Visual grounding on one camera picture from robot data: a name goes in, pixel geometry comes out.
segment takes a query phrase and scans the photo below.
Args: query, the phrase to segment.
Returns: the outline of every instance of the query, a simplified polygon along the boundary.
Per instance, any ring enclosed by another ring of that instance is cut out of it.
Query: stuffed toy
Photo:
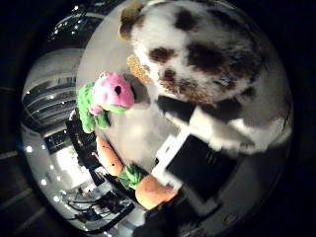
[[[107,112],[123,113],[134,104],[130,85],[118,73],[102,72],[95,83],[86,83],[77,96],[77,107],[83,130],[110,125]]]
[[[196,108],[187,122],[168,110],[166,118],[213,150],[252,155],[290,138],[285,71],[267,36],[235,6],[134,0],[121,12],[118,33],[133,48],[130,70],[140,68],[138,78]]]
[[[146,174],[134,164],[123,165],[111,146],[100,136],[96,138],[99,162],[110,175],[118,177],[127,190],[135,190],[137,201],[147,209],[169,201],[177,192],[161,185],[152,175]]]

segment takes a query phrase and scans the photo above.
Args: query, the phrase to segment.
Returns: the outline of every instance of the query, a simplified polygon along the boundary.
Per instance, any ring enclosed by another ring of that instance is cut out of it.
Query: plush ear
[[[140,0],[133,0],[130,4],[121,11],[120,27],[118,29],[118,36],[122,40],[129,40],[132,26],[134,25],[140,10],[143,5]]]

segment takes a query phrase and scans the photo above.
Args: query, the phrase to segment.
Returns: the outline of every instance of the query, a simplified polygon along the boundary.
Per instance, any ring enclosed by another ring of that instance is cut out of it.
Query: frog plush
[[[130,85],[118,73],[102,72],[95,83],[86,83],[77,96],[82,128],[92,132],[96,126],[110,125],[107,112],[124,113],[134,104]]]

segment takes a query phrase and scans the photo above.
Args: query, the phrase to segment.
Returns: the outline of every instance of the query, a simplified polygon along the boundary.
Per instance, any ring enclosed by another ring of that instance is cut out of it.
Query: brown spot
[[[174,49],[157,47],[149,52],[149,58],[154,62],[166,63],[175,53]]]
[[[198,86],[192,79],[182,79],[179,83],[179,93],[190,102],[206,105],[209,104],[209,96],[205,89]]]
[[[170,80],[170,81],[159,80],[158,82],[163,88],[165,88],[167,92],[173,93],[175,95],[178,93],[176,82],[174,80]]]
[[[135,21],[135,26],[136,27],[139,27],[139,28],[142,28],[142,25],[144,23],[144,20],[145,20],[145,16],[144,15],[140,15],[137,20]]]
[[[150,72],[150,67],[148,65],[142,65],[142,68],[146,71],[146,72]]]
[[[177,89],[177,85],[175,81],[175,75],[176,75],[176,72],[169,68],[164,72],[163,77],[161,77],[158,81],[160,85],[166,89],[166,91],[173,94],[178,93],[178,89]]]
[[[253,88],[253,87],[249,87],[249,88],[248,88],[246,91],[244,91],[241,95],[253,99],[253,98],[256,96],[256,90],[255,90],[255,88]]]
[[[189,11],[182,10],[177,14],[177,21],[175,27],[183,30],[192,30],[198,23],[198,18],[194,17]]]
[[[230,70],[237,78],[248,77],[255,79],[255,74],[259,70],[260,61],[251,52],[236,52],[232,57]]]
[[[162,78],[162,80],[164,81],[174,81],[175,80],[175,75],[176,72],[172,69],[167,69],[164,73],[164,77]]]
[[[219,49],[193,42],[188,46],[188,51],[188,65],[193,66],[195,71],[212,74],[218,74],[221,71],[220,66],[224,58]]]
[[[122,23],[119,28],[119,36],[123,38],[124,40],[129,40],[132,26],[133,26],[132,22]]]

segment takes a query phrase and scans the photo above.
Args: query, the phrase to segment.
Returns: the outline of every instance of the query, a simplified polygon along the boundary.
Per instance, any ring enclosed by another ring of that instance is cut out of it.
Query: green plush toy
[[[86,83],[77,96],[79,118],[87,133],[110,125],[107,112],[123,113],[133,104],[129,83],[117,73],[102,72],[96,83]]]

